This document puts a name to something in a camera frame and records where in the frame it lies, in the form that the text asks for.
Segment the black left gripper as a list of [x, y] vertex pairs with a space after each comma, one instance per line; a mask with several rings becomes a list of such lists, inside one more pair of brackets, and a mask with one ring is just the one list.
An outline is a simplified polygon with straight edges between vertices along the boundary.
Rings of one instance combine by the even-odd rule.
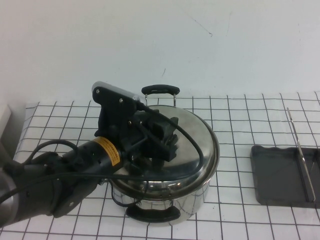
[[149, 121], [149, 135], [171, 137], [176, 130], [168, 121], [154, 117], [147, 112], [117, 113], [117, 167], [124, 167], [129, 173], [145, 170], [143, 158], [170, 162], [176, 157], [177, 139], [166, 142], [148, 139], [144, 130]]

